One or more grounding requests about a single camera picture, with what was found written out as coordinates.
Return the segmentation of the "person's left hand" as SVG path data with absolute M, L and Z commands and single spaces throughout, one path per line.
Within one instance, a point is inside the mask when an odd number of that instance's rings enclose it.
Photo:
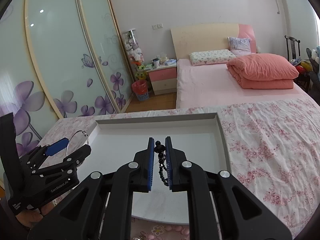
M 16 218 L 23 225 L 28 228 L 32 228 L 34 224 L 41 221 L 45 215 L 50 213 L 52 209 L 55 207 L 53 202 L 49 202 L 45 206 L 40 208 L 40 211 L 36 210 L 24 210 L 20 212 Z

